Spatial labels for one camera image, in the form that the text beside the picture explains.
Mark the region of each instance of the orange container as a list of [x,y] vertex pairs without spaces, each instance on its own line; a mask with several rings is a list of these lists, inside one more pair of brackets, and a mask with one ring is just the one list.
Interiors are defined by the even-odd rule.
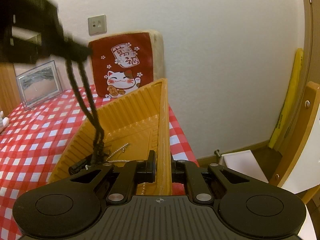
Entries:
[[[169,114],[167,79],[159,79],[97,109],[105,131],[104,151],[114,152],[126,143],[111,160],[148,158],[156,152],[156,182],[147,183],[146,195],[171,195],[171,155],[169,143]],[[69,176],[68,168],[92,154],[95,129],[86,119],[64,150],[49,183]],[[142,186],[138,185],[137,194]]]

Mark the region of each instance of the white flower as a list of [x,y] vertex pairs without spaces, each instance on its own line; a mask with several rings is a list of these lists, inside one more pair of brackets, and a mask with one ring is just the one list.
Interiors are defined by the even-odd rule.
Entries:
[[122,62],[122,60],[121,59],[115,59],[115,64],[118,64],[118,65],[120,65],[121,64],[121,62]]

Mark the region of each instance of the picture frame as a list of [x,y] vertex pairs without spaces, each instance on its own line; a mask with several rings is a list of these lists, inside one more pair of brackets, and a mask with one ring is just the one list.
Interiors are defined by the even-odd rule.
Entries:
[[17,84],[26,110],[62,93],[54,60],[18,75]]

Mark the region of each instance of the table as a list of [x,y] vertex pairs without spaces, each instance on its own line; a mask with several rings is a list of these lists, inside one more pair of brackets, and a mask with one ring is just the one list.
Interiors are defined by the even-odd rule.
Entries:
[[[100,107],[110,101],[100,98],[90,86]],[[80,88],[86,99],[84,89]],[[61,153],[85,119],[72,90],[66,90],[32,110],[20,105],[9,115],[10,125],[0,135],[0,238],[21,235],[12,216],[15,200],[24,192],[43,186]],[[197,163],[191,147],[169,108],[170,149],[175,160]],[[183,185],[173,183],[174,195],[184,194]]]

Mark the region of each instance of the black rope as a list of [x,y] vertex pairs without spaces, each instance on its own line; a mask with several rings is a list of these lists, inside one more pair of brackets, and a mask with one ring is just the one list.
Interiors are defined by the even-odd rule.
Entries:
[[88,120],[90,121],[90,123],[96,129],[96,133],[95,133],[95,136],[93,139],[93,153],[92,153],[92,158],[91,158],[91,165],[101,163],[101,162],[103,162],[103,157],[104,157],[104,153],[103,153],[104,130],[99,123],[98,112],[97,112],[96,106],[93,101],[93,96],[92,96],[92,93],[90,90],[87,75],[84,70],[84,65],[83,65],[83,63],[78,63],[79,73],[81,76],[81,80],[84,84],[85,93],[87,94],[87,98],[89,101],[89,105],[90,105],[92,114],[87,109],[87,106],[85,105],[84,100],[80,94],[80,91],[79,91],[79,88],[78,88],[78,85],[76,83],[76,79],[75,79],[75,76],[73,73],[72,62],[70,59],[66,60],[66,65],[67,65],[68,78],[69,78],[72,90],[75,94],[75,97],[78,100],[79,106],[82,109],[82,111],[84,112],[84,114],[86,115],[86,117],[88,118]]

